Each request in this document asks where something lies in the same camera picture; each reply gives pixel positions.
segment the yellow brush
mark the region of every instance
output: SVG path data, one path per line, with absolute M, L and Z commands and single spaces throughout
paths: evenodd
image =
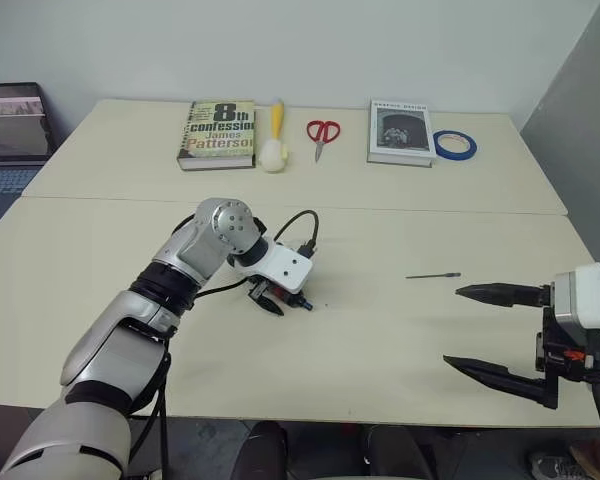
M 262 146 L 258 158 L 262 168 L 270 173 L 282 170 L 287 160 L 287 147 L 280 141 L 283 118 L 284 104 L 277 99 L 271 106 L 271 138 Z

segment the tape roll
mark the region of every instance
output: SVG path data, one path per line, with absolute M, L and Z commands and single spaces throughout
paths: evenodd
M 467 146 L 467 149 L 464 152 L 452 152 L 451 150 L 447 150 L 440 145 L 440 137 L 458 140 L 459 142 L 464 143 Z M 457 132 L 455 130 L 440 130 L 439 132 L 434 133 L 433 142 L 436 145 L 436 153 L 442 158 L 446 158 L 448 160 L 468 160 L 478 151 L 478 145 L 473 138 L 466 133 Z

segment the scissor handle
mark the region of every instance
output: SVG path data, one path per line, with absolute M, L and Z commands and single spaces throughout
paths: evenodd
M 313 127 L 316 126 L 318 127 L 316 133 L 311 133 Z M 330 127 L 335 128 L 335 134 L 332 136 L 329 136 Z M 307 135 L 309 135 L 309 138 L 314 142 L 330 143 L 333 142 L 336 138 L 338 138 L 338 135 L 340 135 L 340 125 L 332 121 L 324 122 L 322 120 L 313 120 L 307 123 Z

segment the laptop keyboard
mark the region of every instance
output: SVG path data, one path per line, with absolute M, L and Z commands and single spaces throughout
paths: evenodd
M 22 193 L 24 187 L 38 173 L 37 169 L 0 169 L 0 193 Z

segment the laptop screen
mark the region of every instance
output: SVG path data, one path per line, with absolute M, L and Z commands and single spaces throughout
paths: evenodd
M 41 165 L 54 150 L 38 85 L 0 84 L 0 163 Z

